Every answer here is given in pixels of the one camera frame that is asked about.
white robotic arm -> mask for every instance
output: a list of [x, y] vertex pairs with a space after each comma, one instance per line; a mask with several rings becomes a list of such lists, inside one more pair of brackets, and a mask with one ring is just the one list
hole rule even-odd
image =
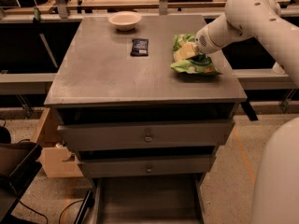
[[227, 0], [224, 14], [196, 34], [199, 51], [215, 52], [254, 36], [299, 87], [299, 28], [273, 0]]

